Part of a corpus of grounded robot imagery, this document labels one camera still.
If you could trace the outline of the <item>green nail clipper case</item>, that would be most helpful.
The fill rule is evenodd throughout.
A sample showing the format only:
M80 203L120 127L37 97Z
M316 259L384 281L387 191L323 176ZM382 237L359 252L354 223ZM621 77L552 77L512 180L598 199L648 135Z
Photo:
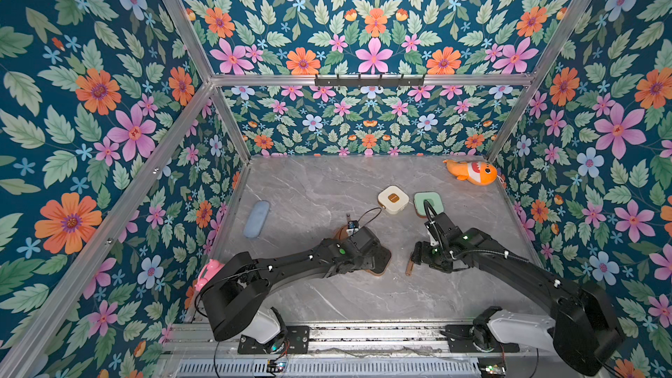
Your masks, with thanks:
M427 205L432 207L437 214L445 211L443 201L440 195L436 192L416 192L413 196L413 204L416 210L416 215L420 218L427 217L425 211Z

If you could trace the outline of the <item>cream nail clipper case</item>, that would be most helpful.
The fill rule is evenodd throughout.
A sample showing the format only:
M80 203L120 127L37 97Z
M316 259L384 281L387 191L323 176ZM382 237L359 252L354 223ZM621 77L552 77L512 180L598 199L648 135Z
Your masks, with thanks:
M390 215L397 215L406 208L409 203L409 195L396 185L386 187L377 196L379 206Z

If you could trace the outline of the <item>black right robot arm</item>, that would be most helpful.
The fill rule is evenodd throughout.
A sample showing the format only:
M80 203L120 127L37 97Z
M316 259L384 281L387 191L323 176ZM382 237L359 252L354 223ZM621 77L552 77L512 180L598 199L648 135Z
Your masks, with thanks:
M555 353L584 376L596 376L626 335L607 292L589 282L567 281L506 249L472 227L462 231L445 213L427 213L430 241L416 243L411 264L446 274L478 269L506 283L540 306L541 315L512 313L491 306L472 322L467 339L481 352L503 344Z

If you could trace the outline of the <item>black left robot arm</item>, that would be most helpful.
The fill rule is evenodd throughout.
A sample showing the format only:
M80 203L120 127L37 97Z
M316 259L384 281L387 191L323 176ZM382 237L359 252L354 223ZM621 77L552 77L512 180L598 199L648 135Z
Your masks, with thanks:
M213 260L201 271L195 290L216 341L243 334L267 344L285 332L279 315L254 324L269 295L304 279L356 271L381 276L390 260L391 251L368 227L361 227L351 236L327 238L284 257L253 258L241 252L224 264Z

